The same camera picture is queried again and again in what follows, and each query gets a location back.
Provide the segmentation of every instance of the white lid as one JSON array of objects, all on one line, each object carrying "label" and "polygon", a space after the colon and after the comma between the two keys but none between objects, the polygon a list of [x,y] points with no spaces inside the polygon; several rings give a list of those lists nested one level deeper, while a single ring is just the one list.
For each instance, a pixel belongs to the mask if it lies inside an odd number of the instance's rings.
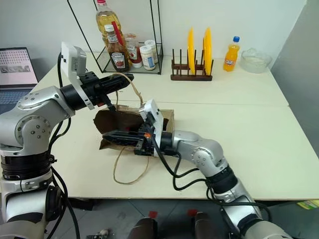
[{"label": "white lid", "polygon": [[150,54],[152,53],[152,48],[150,46],[141,46],[140,52],[143,54]]},{"label": "white lid", "polygon": [[105,30],[106,31],[114,31],[114,27],[113,27],[113,25],[104,25],[104,28],[105,28]]},{"label": "white lid", "polygon": [[144,42],[144,44],[145,44],[146,46],[150,46],[151,48],[155,48],[155,41],[154,41],[154,40],[146,40],[146,41]]}]

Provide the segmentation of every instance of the white table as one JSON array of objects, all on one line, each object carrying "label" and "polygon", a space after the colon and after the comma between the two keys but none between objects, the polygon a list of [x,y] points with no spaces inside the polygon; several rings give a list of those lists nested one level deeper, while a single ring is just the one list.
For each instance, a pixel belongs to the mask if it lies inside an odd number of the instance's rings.
[{"label": "white table", "polygon": [[[170,58],[166,57],[162,75],[135,74],[134,82],[144,100],[154,97],[161,109],[174,109],[176,129],[193,131],[220,142],[235,174],[253,198],[319,198],[319,160],[271,73],[250,74],[240,67],[226,73],[221,70],[221,63],[215,61],[213,82],[172,82]],[[87,68],[99,77],[108,75],[99,72],[90,54]],[[36,90],[51,85],[58,85],[56,67],[41,80]],[[185,93],[177,94],[178,89]],[[131,87],[123,89],[120,100],[129,100],[120,101],[120,104],[138,106]],[[78,111],[72,118],[70,131],[52,149],[58,159],[54,167],[64,178],[70,197],[205,198],[202,183],[175,191],[171,176],[158,158],[151,158],[146,175],[136,184],[115,183],[112,171],[119,152],[98,150],[101,135],[93,124],[98,110]],[[176,159],[168,160],[173,167]],[[146,157],[124,153],[117,178],[135,179],[146,163]],[[181,171],[191,167],[191,163],[183,161]],[[198,177],[202,176],[194,172],[179,179],[178,184]]]},{"label": "white table", "polygon": [[[135,106],[135,102],[120,102]],[[191,130],[220,142],[225,157],[252,197],[258,200],[319,198],[319,160],[288,107],[259,107],[158,103],[174,109],[175,128]],[[98,150],[101,135],[92,119],[98,109],[83,109],[72,119],[70,131],[58,140],[52,153],[54,167],[65,179],[69,195],[82,198],[205,198],[198,183],[178,192],[158,158],[151,158],[146,175],[134,185],[113,181],[118,151]],[[144,170],[147,158],[127,152],[121,156],[117,179],[128,182]],[[170,157],[173,167],[176,159]],[[181,171],[193,165],[182,161]],[[202,177],[195,172],[178,184]]]},{"label": "white table", "polygon": [[[199,103],[199,104],[234,104],[287,106],[288,102],[277,85],[271,72],[262,74],[248,73],[237,66],[234,72],[222,69],[223,60],[217,59],[213,65],[211,82],[171,81],[171,57],[164,57],[162,75],[135,74],[134,84],[145,100],[154,98],[156,102]],[[93,56],[87,53],[87,67],[98,77],[105,77],[96,65]],[[39,87],[58,86],[56,66],[44,77]],[[138,100],[129,87],[119,94],[120,100]]]}]

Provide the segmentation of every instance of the black cable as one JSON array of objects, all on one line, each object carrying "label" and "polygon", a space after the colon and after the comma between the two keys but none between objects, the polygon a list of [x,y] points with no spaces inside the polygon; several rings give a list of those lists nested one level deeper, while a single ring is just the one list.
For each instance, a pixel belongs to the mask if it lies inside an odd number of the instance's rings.
[{"label": "black cable", "polygon": [[[54,133],[56,133],[56,132],[58,133],[58,131],[61,129],[61,127],[59,127],[59,126],[60,126],[60,124],[62,126],[62,123],[63,123],[63,121],[61,123],[59,123],[58,127],[56,128],[57,130]],[[48,154],[51,153],[52,146],[55,143],[55,141],[57,141],[58,138],[64,136],[68,132],[68,130],[70,129],[70,126],[71,126],[71,118],[68,119],[68,125],[66,126],[66,128],[65,128],[63,133],[61,133],[59,135],[53,135],[52,136],[52,138],[50,140],[50,143],[49,143],[49,147],[48,147]]]},{"label": "black cable", "polygon": [[218,201],[216,199],[214,199],[213,197],[214,193],[213,193],[213,190],[211,187],[207,187],[207,190],[206,190],[206,197],[208,198],[208,200],[211,200],[214,204],[217,204],[219,206],[254,206],[254,207],[259,207],[261,209],[264,209],[266,212],[267,212],[267,215],[268,215],[268,221],[269,222],[272,222],[273,221],[273,218],[272,218],[272,215],[271,215],[271,212],[269,210],[269,208],[262,204],[262,203],[253,203],[253,202],[245,202],[245,203],[240,203],[240,202],[235,202],[235,203],[224,203],[224,202],[221,202],[221,201]]},{"label": "black cable", "polygon": [[[58,69],[58,79],[59,79],[59,86],[60,88],[63,87],[63,82],[62,82],[62,75],[61,75],[61,52],[59,53],[59,56],[58,56],[58,61],[57,61],[57,69]],[[63,124],[63,121],[61,121],[56,130],[54,131],[54,133],[52,134],[52,137],[51,137],[51,141],[57,136],[57,134],[59,133],[61,127],[62,127],[62,124]],[[51,148],[52,148],[52,145],[50,146],[50,144],[53,144],[53,143],[49,143],[49,149],[48,149],[48,155],[51,153]]]},{"label": "black cable", "polygon": [[157,142],[156,142],[156,140],[155,140],[155,138],[154,138],[153,130],[151,129],[151,127],[150,127],[149,125],[146,125],[146,128],[147,128],[147,130],[149,131],[149,133],[151,134],[152,143],[153,143],[153,145],[154,145],[154,148],[155,148],[156,152],[157,152],[158,155],[159,155],[159,158],[160,158],[162,164],[164,165],[164,167],[166,168],[166,170],[171,174],[171,176],[176,177],[176,178],[181,178],[181,177],[184,177],[185,175],[187,175],[187,174],[189,174],[189,173],[191,173],[191,172],[194,172],[194,171],[198,171],[198,170],[199,170],[198,168],[193,168],[193,169],[190,169],[190,170],[188,170],[188,171],[186,171],[186,172],[184,172],[184,173],[182,173],[182,174],[179,174],[179,175],[176,174],[176,173],[174,173],[173,170],[172,170],[172,169],[170,168],[170,166],[168,165],[167,161],[165,160],[164,155],[162,154],[162,152],[161,152],[161,150],[160,150],[160,148],[159,148],[159,146],[158,146],[158,144],[157,144]]},{"label": "black cable", "polygon": [[[52,181],[53,181],[53,184],[54,184],[56,187],[58,187],[58,184],[57,184],[57,182],[56,182],[56,180],[55,180],[55,178],[54,178],[54,175],[52,175]],[[65,210],[66,210],[66,204],[65,204],[64,201],[62,201],[62,202],[63,202],[63,206],[62,206],[61,214],[60,214],[58,220],[56,221],[54,227],[52,228],[50,234],[48,235],[48,237],[47,237],[46,239],[51,239],[51,238],[53,237],[53,235],[54,235],[54,233],[55,233],[57,227],[59,226],[59,224],[60,224],[60,222],[61,222],[61,220],[62,220],[62,218],[63,218],[63,216],[64,216],[64,213],[65,213]]]},{"label": "black cable", "polygon": [[63,82],[62,82],[62,76],[61,76],[61,52],[59,53],[58,56],[58,63],[57,63],[57,68],[58,68],[58,78],[59,78],[59,86],[60,88],[63,87]]},{"label": "black cable", "polygon": [[[61,52],[60,52],[60,54],[58,56],[57,70],[58,70],[59,86],[60,86],[60,88],[62,88],[63,87],[63,82],[62,82],[62,76],[61,76]],[[61,121],[58,124],[56,130],[52,134],[52,138],[51,138],[51,140],[49,142],[49,146],[48,146],[48,155],[51,154],[52,146],[55,143],[55,141],[57,141],[60,137],[64,136],[68,132],[68,130],[70,129],[71,118],[68,119],[68,125],[67,125],[66,129],[64,130],[64,132],[58,135],[58,133],[59,133],[61,127],[62,127],[62,124],[63,124],[63,121]],[[57,171],[53,167],[51,167],[51,170],[52,170],[52,173],[53,173],[53,175],[52,175],[53,184],[55,186],[59,187],[59,185],[57,184],[57,182],[55,180],[55,177],[54,177],[54,176],[56,176],[57,179],[59,180],[59,182],[61,183],[62,187],[63,187],[63,192],[61,192],[61,195],[62,195],[64,204],[63,204],[63,208],[62,208],[61,214],[60,214],[58,220],[56,221],[52,231],[49,234],[49,236],[47,237],[47,239],[51,239],[52,238],[54,232],[56,231],[57,227],[59,226],[59,224],[60,224],[60,222],[61,222],[61,220],[62,220],[62,218],[64,216],[66,207],[69,209],[71,217],[72,217],[72,220],[73,220],[75,233],[76,233],[76,238],[80,239],[79,225],[78,225],[75,213],[73,211],[73,208],[71,206],[71,203],[70,203],[70,201],[68,199],[68,190],[67,190],[66,184],[63,181],[62,177],[57,173]]]},{"label": "black cable", "polygon": [[74,228],[75,228],[76,238],[80,239],[79,224],[78,224],[78,221],[76,219],[76,216],[75,216],[74,210],[72,208],[72,205],[71,205],[71,203],[70,203],[70,201],[68,199],[68,191],[67,191],[66,184],[63,181],[62,177],[58,174],[58,172],[53,167],[51,167],[51,169],[52,169],[53,174],[57,177],[57,179],[59,180],[59,182],[61,183],[61,185],[63,187],[63,191],[64,192],[62,193],[62,197],[63,197],[63,199],[65,201],[66,206],[68,207],[68,209],[70,211],[70,214],[71,214],[71,217],[72,217],[72,220],[73,220],[73,224],[74,224]]},{"label": "black cable", "polygon": [[191,181],[190,183],[186,184],[186,185],[183,186],[183,187],[178,187],[178,186],[176,186],[176,176],[175,176],[175,175],[176,175],[176,173],[177,173],[179,164],[180,164],[180,162],[181,162],[181,154],[180,154],[179,152],[176,152],[176,154],[178,155],[178,160],[177,160],[177,164],[176,164],[176,166],[175,166],[174,175],[173,175],[173,187],[174,187],[175,190],[181,191],[181,190],[184,190],[184,189],[188,188],[189,186],[193,185],[194,183],[206,182],[205,179],[200,178],[200,179],[196,179],[196,180],[194,180],[194,181]]}]

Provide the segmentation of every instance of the tiled floor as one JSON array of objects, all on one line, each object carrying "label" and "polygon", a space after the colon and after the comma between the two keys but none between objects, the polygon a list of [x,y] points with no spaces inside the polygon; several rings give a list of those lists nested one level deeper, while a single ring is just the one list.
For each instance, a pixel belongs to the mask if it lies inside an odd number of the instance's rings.
[{"label": "tiled floor", "polygon": [[[110,239],[126,239],[135,223],[148,216],[149,211],[158,212],[157,222],[160,239],[191,239],[188,210],[204,211],[214,220],[221,232],[226,232],[218,207],[209,201],[193,200],[101,200],[92,211],[75,209],[81,238],[94,235],[101,229],[111,229]],[[319,209],[305,210],[295,203],[271,207],[274,222],[286,232],[299,239],[319,238]],[[67,211],[54,239],[75,238],[71,216]]]}]

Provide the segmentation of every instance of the laptop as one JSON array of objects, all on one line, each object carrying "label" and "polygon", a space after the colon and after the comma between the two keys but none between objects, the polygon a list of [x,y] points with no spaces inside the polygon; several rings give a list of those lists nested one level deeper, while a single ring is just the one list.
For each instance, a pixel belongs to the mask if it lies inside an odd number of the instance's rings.
[{"label": "laptop", "polygon": [[13,109],[37,83],[26,47],[0,49],[0,114]]}]

